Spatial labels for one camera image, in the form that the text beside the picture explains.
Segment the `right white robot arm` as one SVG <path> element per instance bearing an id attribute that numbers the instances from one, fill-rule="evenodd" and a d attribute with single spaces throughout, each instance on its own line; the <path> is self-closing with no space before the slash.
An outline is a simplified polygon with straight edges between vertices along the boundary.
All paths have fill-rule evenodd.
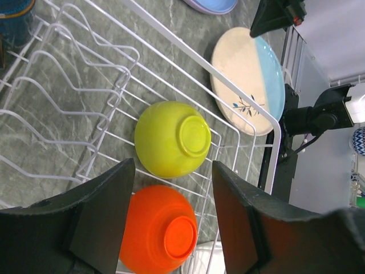
<path id="1" fill-rule="evenodd" d="M 299 26 L 306 16 L 304 1 L 260 1 L 250 28 L 250 36 L 258 37 L 272 30 Z M 349 96 L 363 84 L 344 84 L 325 90 L 314 106 L 293 108 L 283 113 L 281 128 L 290 136 L 320 136 L 327 130 L 353 127 L 364 122 L 364 94 Z"/>

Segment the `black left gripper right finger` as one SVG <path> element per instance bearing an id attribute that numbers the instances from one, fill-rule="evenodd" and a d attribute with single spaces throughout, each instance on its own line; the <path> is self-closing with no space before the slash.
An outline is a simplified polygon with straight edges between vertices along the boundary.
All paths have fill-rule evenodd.
<path id="1" fill-rule="evenodd" d="M 227 273 L 363 273 L 364 210 L 285 203 L 219 161 L 212 183 Z"/>

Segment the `yellow-green bowl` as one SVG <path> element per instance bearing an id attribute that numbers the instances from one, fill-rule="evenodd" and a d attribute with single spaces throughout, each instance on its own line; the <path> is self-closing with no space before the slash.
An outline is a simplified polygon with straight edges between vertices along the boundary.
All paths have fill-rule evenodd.
<path id="1" fill-rule="evenodd" d="M 210 127 L 192 106 L 178 101 L 146 108 L 135 127 L 134 144 L 143 167 L 172 179 L 188 175 L 203 164 L 212 140 Z"/>

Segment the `orange bowl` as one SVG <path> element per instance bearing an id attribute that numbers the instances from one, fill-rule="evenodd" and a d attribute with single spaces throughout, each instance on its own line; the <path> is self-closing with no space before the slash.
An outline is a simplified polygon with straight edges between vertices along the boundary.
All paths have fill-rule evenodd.
<path id="1" fill-rule="evenodd" d="M 131 197 L 119 258 L 134 273 L 170 273 L 192 253 L 197 237 L 185 196 L 168 186 L 148 186 Z"/>

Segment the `dark blue ceramic mug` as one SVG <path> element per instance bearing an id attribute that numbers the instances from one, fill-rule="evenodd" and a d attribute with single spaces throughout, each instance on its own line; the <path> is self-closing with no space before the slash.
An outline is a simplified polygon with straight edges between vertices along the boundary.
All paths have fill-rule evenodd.
<path id="1" fill-rule="evenodd" d="M 1 0 L 1 47 L 25 45 L 31 37 L 36 1 Z"/>

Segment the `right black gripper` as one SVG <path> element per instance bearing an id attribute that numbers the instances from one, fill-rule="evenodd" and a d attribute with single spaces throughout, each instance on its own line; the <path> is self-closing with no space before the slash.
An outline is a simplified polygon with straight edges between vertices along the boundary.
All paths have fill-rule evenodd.
<path id="1" fill-rule="evenodd" d="M 260 0 L 250 36 L 255 38 L 273 30 L 299 26 L 306 14 L 304 0 Z"/>

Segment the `beige blue leaf plate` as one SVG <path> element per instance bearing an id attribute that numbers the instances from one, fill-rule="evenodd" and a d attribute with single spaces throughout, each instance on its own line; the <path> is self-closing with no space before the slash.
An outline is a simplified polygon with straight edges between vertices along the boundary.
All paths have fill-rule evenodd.
<path id="1" fill-rule="evenodd" d="M 278 58 L 262 38 L 252 38 L 244 27 L 226 31 L 214 47 L 211 64 L 240 88 L 251 100 L 280 120 L 285 105 L 285 84 Z M 227 88 L 216 77 L 210 78 L 222 114 L 238 130 L 264 136 L 272 124 L 250 103 Z"/>

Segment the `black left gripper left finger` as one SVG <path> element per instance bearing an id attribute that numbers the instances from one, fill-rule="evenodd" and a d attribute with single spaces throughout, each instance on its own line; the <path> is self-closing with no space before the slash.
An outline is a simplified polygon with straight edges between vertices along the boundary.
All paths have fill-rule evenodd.
<path id="1" fill-rule="evenodd" d="M 115 273 L 135 179 L 126 159 L 29 207 L 1 211 L 2 273 Z"/>

